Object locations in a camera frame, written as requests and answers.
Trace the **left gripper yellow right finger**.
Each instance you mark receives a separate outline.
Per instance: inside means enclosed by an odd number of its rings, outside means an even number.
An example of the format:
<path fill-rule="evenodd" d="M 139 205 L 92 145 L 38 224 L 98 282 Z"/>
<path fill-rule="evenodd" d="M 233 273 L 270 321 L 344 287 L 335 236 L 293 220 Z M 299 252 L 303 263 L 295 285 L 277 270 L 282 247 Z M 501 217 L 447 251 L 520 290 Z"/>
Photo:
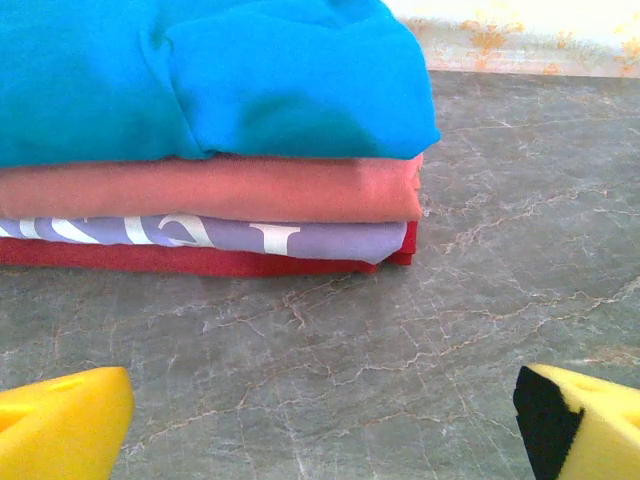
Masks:
<path fill-rule="evenodd" d="M 535 478 L 639 478 L 637 389 L 531 364 L 519 371 L 513 404 Z"/>

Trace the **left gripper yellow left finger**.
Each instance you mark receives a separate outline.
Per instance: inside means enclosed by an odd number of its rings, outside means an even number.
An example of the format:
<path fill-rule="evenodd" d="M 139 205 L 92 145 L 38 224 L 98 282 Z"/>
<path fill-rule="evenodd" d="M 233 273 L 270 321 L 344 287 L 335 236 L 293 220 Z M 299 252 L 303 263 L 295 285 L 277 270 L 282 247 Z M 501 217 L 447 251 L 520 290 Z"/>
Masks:
<path fill-rule="evenodd" d="M 108 479 L 134 412 L 123 367 L 101 367 L 1 393 L 3 479 Z"/>

